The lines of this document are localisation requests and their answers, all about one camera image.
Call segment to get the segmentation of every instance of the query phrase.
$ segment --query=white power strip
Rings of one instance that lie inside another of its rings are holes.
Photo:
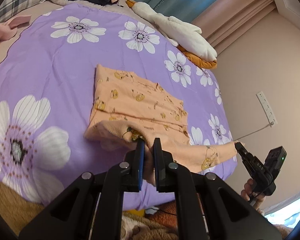
[[[265,95],[263,94],[262,91],[257,93],[257,97],[261,103],[261,106],[263,108],[263,110],[266,113],[266,116],[268,118],[269,123],[273,122],[273,125],[277,124],[277,119],[274,117],[274,113],[271,109],[271,106],[269,105]]]

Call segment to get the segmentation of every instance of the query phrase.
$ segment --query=pink curtain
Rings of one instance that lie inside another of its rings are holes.
[[[217,0],[192,24],[220,53],[275,8],[274,0]]]

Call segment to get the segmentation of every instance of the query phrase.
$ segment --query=floral bedsheet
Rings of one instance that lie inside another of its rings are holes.
[[[212,72],[141,22],[73,3],[36,19],[0,64],[0,181],[25,199],[48,204],[81,173],[122,161],[126,149],[106,152],[83,137],[98,63],[158,82],[183,100],[192,145],[232,139]],[[235,167],[234,158],[210,171],[226,179]],[[143,183],[141,192],[125,193],[123,208],[173,199]]]

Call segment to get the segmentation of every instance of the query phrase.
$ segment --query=beige wall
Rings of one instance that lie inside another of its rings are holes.
[[[268,124],[256,93],[263,91],[278,124],[241,141],[264,161],[283,145],[287,158],[276,179],[277,190],[263,207],[300,191],[300,31],[276,10],[254,25],[218,56],[214,74],[234,139]],[[237,192],[249,178],[241,159],[227,183]]]

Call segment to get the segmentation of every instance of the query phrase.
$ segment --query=metal screw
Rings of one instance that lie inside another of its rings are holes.
[[[90,179],[91,176],[92,176],[92,174],[90,172],[86,171],[86,172],[82,173],[81,178],[83,178],[83,179]]]
[[[217,178],[217,176],[213,172],[208,172],[206,174],[206,177],[207,177],[207,179],[210,179],[210,180],[215,180]]]
[[[127,168],[129,168],[130,164],[127,162],[122,162],[119,164],[119,166],[120,166],[120,168],[127,169]]]
[[[178,164],[176,163],[169,163],[168,167],[172,170],[176,170],[178,168]]]

